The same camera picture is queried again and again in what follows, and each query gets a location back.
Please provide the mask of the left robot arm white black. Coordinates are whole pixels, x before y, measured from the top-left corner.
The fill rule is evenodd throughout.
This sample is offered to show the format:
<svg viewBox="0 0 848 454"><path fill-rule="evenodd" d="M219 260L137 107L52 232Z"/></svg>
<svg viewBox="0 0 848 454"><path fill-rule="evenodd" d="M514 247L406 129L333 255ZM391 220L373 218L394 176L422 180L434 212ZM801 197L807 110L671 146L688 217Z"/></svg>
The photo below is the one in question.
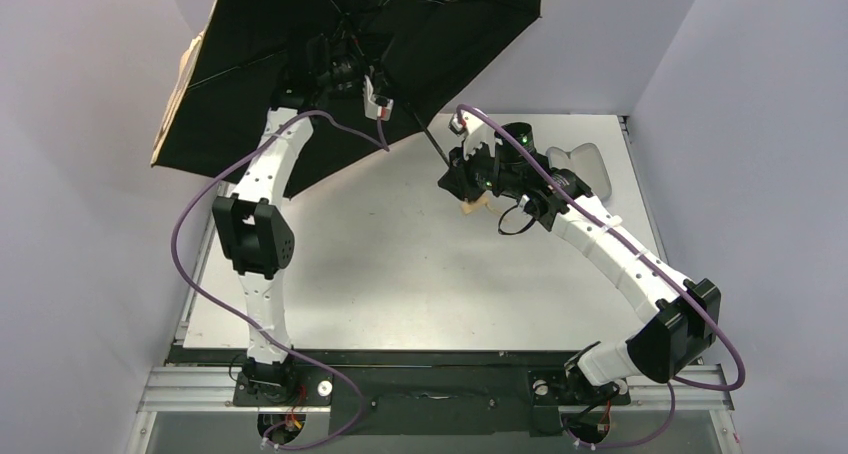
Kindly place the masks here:
<svg viewBox="0 0 848 454"><path fill-rule="evenodd" d="M218 238L238 275L249 319L245 389L271 402L298 394L282 295L295 237L278 204L314 132L305 114L325 108L333 95L361 91L371 71L356 34L335 42L322 35L292 41L268 99L262 151L232 192L213 202Z"/></svg>

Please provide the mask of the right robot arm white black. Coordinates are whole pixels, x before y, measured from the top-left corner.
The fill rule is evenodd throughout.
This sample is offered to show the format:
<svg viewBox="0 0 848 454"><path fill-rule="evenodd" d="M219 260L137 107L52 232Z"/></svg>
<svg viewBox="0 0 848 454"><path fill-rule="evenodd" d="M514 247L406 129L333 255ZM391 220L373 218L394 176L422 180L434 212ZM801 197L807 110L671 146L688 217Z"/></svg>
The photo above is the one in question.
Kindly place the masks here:
<svg viewBox="0 0 848 454"><path fill-rule="evenodd" d="M603 386L637 374L665 383L715 342L718 288L670 268L627 232L574 172L569 154L539 153L525 122L504 125L507 138L469 117L451 120L449 128L461 144L450 151L439 186L466 202L486 193L515 200L532 223L580 251L643 324L620 341L596 342L575 355L566 364L570 383Z"/></svg>

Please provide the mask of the beige umbrella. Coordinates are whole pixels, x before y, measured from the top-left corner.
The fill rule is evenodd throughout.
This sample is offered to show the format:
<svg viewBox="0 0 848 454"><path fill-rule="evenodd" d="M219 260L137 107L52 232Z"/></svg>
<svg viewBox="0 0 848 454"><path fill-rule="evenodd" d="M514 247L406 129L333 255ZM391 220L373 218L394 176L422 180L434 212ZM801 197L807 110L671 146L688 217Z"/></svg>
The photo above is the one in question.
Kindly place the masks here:
<svg viewBox="0 0 848 454"><path fill-rule="evenodd" d="M268 99L292 41L359 37L391 86L389 121L368 119L361 91L329 98L285 190L294 197L375 148L420 132L541 15L542 0L215 0L154 144L151 162L205 177L258 147Z"/></svg>

